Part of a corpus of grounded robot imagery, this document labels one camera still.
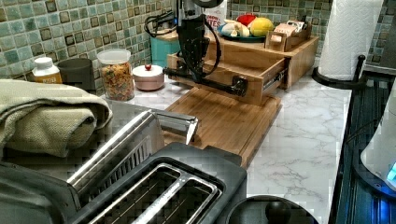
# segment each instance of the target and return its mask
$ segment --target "yellow fruit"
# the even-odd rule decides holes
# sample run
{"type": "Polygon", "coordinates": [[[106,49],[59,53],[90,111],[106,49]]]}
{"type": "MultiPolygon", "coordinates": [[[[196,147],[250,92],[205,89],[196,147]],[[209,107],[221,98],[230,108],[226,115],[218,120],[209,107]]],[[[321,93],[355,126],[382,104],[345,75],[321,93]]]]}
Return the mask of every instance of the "yellow fruit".
{"type": "Polygon", "coordinates": [[[267,18],[256,18],[250,24],[250,32],[254,36],[266,36],[268,31],[274,30],[274,24],[267,18]]]}

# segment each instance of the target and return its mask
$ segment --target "wooden drawer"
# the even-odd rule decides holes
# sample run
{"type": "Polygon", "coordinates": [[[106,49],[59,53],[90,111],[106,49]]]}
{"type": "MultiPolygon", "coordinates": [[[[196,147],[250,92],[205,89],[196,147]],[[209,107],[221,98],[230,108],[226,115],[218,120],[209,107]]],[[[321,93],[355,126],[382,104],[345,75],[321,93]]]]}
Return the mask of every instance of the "wooden drawer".
{"type": "MultiPolygon", "coordinates": [[[[216,52],[214,45],[209,46],[205,58],[204,70],[210,71],[215,64],[216,52]]],[[[266,97],[283,82],[283,78],[274,82],[271,86],[263,87],[277,76],[285,68],[285,59],[278,55],[268,54],[264,51],[255,51],[252,49],[240,49],[236,46],[222,46],[222,56],[218,68],[207,79],[211,79],[223,84],[231,85],[234,76],[241,76],[247,79],[247,94],[245,96],[231,95],[225,91],[219,91],[204,85],[196,84],[192,81],[180,77],[172,79],[184,82],[195,87],[213,91],[215,93],[232,97],[238,101],[262,105],[266,97]]],[[[177,61],[180,59],[176,54],[168,55],[168,67],[177,68],[177,61]]]]}

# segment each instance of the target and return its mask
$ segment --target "bottle cap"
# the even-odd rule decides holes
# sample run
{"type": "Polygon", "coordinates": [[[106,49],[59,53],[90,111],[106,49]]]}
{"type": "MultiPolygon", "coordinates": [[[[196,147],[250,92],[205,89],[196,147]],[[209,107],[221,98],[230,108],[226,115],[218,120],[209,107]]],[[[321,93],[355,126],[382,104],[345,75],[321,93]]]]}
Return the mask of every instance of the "bottle cap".
{"type": "Polygon", "coordinates": [[[37,69],[47,69],[53,66],[52,59],[49,57],[38,58],[35,60],[37,69]]]}

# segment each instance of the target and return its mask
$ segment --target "wooden cutting board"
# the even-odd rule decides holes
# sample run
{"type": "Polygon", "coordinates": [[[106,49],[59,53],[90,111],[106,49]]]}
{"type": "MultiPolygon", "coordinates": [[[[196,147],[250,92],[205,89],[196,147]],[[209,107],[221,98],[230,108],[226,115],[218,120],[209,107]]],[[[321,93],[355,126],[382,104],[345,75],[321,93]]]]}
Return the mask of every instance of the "wooden cutting board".
{"type": "MultiPolygon", "coordinates": [[[[166,110],[198,118],[192,146],[218,147],[242,157],[247,168],[280,108],[280,99],[268,97],[263,105],[250,105],[211,91],[192,88],[166,110]]],[[[164,132],[166,144],[185,139],[164,132]]]]}

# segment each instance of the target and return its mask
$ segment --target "white container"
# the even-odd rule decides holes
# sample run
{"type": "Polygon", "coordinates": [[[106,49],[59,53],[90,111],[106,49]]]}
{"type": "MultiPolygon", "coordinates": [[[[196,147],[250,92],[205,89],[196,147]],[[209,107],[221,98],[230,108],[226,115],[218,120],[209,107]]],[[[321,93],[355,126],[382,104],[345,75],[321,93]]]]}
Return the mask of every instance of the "white container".
{"type": "Polygon", "coordinates": [[[52,59],[48,57],[35,60],[35,68],[32,71],[35,82],[62,84],[61,73],[57,66],[53,65],[52,59]]]}
{"type": "Polygon", "coordinates": [[[134,98],[134,80],[126,49],[108,49],[97,55],[106,97],[110,100],[129,101],[134,98]]]}
{"type": "Polygon", "coordinates": [[[138,66],[132,70],[134,75],[134,84],[142,91],[155,91],[163,86],[164,75],[163,68],[158,65],[152,65],[149,70],[145,65],[138,66]]]}

